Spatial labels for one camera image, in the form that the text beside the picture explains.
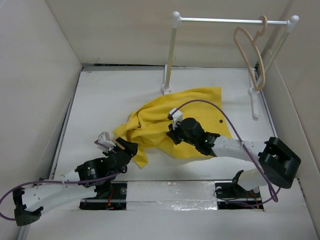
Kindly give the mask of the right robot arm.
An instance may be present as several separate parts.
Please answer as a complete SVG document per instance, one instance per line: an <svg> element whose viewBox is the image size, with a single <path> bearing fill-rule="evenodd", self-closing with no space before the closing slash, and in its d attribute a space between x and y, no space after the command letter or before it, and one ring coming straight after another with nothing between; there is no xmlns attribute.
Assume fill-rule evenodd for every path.
<svg viewBox="0 0 320 240"><path fill-rule="evenodd" d="M300 157L277 137L266 141L240 141L207 132L191 117L169 124L167 135L175 145L189 144L203 156L228 157L253 163L254 169L240 170L232 180L231 191L237 197L267 184L289 189L301 165Z"/></svg>

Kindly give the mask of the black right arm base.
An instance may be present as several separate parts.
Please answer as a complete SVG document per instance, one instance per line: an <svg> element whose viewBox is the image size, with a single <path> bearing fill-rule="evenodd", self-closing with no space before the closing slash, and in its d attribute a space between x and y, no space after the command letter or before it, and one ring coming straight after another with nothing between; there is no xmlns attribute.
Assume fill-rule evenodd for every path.
<svg viewBox="0 0 320 240"><path fill-rule="evenodd" d="M236 173L232 180L216 181L213 196L217 199L218 210L241 210L258 209L263 210L260 189L245 190L238 185L238 180L243 170Z"/></svg>

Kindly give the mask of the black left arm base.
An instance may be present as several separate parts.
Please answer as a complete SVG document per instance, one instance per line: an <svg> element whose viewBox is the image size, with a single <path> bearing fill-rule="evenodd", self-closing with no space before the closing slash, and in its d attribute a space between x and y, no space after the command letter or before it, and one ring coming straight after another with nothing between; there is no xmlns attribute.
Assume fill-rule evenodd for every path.
<svg viewBox="0 0 320 240"><path fill-rule="evenodd" d="M116 181L109 184L106 192L96 197L80 201L79 209L84 211L124 211L127 209L127 181Z"/></svg>

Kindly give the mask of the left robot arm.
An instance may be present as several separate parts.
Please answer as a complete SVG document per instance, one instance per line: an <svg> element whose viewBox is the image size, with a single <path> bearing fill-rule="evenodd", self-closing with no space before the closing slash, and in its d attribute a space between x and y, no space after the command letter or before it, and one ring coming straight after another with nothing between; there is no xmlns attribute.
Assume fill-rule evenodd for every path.
<svg viewBox="0 0 320 240"><path fill-rule="evenodd" d="M14 220L19 227L71 202L111 195L112 181L127 172L129 162L138 153L138 144L121 137L111 141L106 132L94 143L104 148L103 157L88 160L57 180L43 180L31 188L20 186L12 192Z"/></svg>

